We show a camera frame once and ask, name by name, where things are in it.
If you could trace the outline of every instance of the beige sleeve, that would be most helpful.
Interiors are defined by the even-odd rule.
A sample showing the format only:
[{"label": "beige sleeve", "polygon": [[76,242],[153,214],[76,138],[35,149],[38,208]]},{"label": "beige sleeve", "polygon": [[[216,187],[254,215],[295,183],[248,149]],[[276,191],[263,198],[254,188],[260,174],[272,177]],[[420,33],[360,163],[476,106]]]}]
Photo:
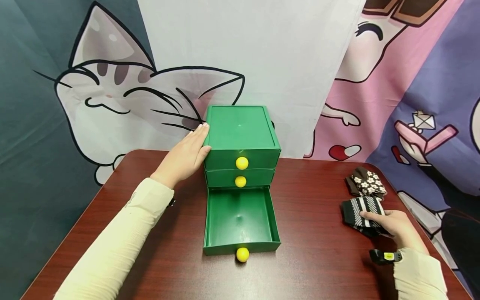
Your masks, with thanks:
[{"label": "beige sleeve", "polygon": [[148,233],[172,198],[173,190],[144,179],[70,271],[54,299],[115,299]]},{"label": "beige sleeve", "polygon": [[399,249],[402,260],[395,263],[395,287],[400,300],[445,300],[447,287],[440,262],[409,248]]}]

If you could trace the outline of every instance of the fabric backdrop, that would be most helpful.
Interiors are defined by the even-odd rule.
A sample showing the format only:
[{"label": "fabric backdrop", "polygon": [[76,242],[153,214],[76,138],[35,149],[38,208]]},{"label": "fabric backdrop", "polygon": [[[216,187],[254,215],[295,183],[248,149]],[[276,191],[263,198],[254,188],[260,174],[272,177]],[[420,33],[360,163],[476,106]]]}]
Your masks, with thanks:
[{"label": "fabric backdrop", "polygon": [[378,166],[480,299],[480,3],[37,2],[0,3],[3,299],[127,152],[211,104],[267,105],[283,157]]}]

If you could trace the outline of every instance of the wrist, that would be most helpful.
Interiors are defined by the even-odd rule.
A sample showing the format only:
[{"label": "wrist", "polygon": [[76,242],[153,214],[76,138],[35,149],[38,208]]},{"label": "wrist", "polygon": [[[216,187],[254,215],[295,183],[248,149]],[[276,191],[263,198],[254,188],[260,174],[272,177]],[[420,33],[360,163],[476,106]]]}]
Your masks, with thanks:
[{"label": "wrist", "polygon": [[421,239],[420,235],[415,231],[407,235],[400,235],[395,237],[395,243],[399,249],[401,248],[409,248],[420,253],[430,255],[427,246]]},{"label": "wrist", "polygon": [[171,176],[163,176],[162,174],[158,174],[156,172],[150,175],[150,179],[165,185],[171,190],[173,190],[177,184],[177,180],[173,179]]}]

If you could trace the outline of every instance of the red-brown tabletop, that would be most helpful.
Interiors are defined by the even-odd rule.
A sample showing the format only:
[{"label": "red-brown tabletop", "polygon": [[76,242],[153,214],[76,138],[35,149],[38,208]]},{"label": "red-brown tabletop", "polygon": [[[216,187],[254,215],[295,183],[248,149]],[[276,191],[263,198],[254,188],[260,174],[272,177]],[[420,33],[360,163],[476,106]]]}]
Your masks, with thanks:
[{"label": "red-brown tabletop", "polygon": [[[166,152],[128,153],[24,294],[52,299],[99,233],[156,169]],[[384,209],[408,210],[376,167],[364,163],[280,159],[271,187],[282,244],[276,252],[204,256],[206,185],[203,170],[180,183],[176,203],[151,231],[118,299],[396,299],[393,267],[376,266],[373,248],[395,251],[385,237],[369,239],[342,224],[340,204],[352,198],[344,178],[358,167],[379,174],[388,195]],[[442,262],[450,299],[470,299]]]}]

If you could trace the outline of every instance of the white flower pattern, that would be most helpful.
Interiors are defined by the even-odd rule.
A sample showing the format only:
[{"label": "white flower pattern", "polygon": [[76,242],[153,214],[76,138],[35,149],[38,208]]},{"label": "white flower pattern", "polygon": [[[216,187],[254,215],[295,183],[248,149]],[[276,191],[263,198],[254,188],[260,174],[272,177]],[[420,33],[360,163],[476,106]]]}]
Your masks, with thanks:
[{"label": "white flower pattern", "polygon": [[387,194],[385,187],[380,181],[377,174],[368,171],[366,176],[362,175],[360,177],[351,176],[357,187],[359,188],[359,193],[364,196],[379,196],[379,201],[382,200],[383,196]]}]

